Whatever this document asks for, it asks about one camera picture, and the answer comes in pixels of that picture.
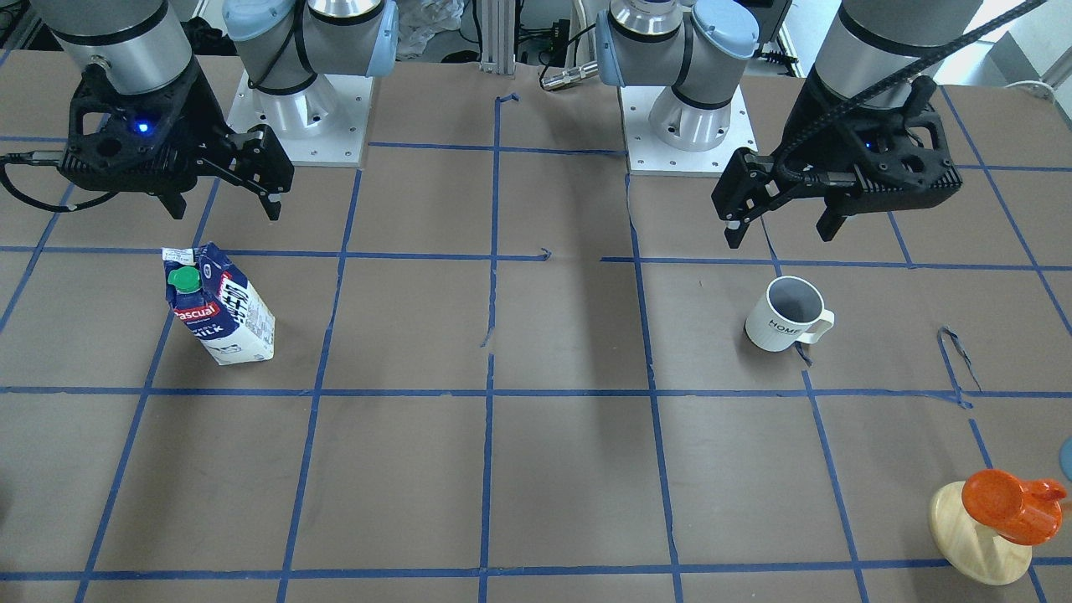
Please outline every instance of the tiled surface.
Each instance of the tiled surface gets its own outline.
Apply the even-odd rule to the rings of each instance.
[[[202,62],[226,111],[240,67]],[[55,147],[74,78],[11,55],[0,149]],[[771,150],[800,82],[743,85]],[[210,179],[181,221],[123,195],[49,229],[0,196],[0,600],[1059,601],[1068,534],[1040,595],[969,583],[927,533],[981,448],[1056,476],[1072,436],[1072,134],[946,90],[959,195],[830,245],[794,202],[776,255],[760,225],[726,248],[712,179],[626,179],[614,90],[528,69],[400,64],[364,171],[299,168],[278,223]],[[155,248],[207,240],[276,313],[272,361],[165,333]],[[837,314],[806,372],[742,334],[779,270]]]

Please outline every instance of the mug handle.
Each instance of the mug handle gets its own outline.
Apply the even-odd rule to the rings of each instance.
[[[800,337],[796,338],[801,343],[812,344],[819,341],[822,334],[827,333],[834,326],[834,312],[823,309],[822,313],[819,314],[819,319],[814,325],[812,325],[815,330],[806,330]]]

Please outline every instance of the mug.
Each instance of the mug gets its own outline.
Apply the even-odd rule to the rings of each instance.
[[[744,330],[761,349],[780,352],[796,341],[815,343],[832,326],[834,313],[815,285],[800,277],[778,277],[766,285]]]
[[[984,469],[964,483],[961,501],[971,518],[1014,544],[1034,546],[1061,527],[1068,496],[1056,480],[1025,482],[1000,469]]]

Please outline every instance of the red label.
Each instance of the red label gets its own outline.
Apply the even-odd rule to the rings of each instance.
[[[179,320],[188,323],[192,321],[199,321],[202,319],[207,319],[209,317],[214,317],[220,313],[220,307],[215,305],[215,302],[209,302],[205,306],[198,306],[197,308],[187,308],[185,310],[175,310],[175,315],[179,317]]]

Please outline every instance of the white mug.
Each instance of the white mug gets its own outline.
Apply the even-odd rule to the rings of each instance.
[[[744,330],[761,349],[780,352],[796,341],[815,343],[832,326],[834,313],[815,285],[799,277],[778,277],[766,285]]]

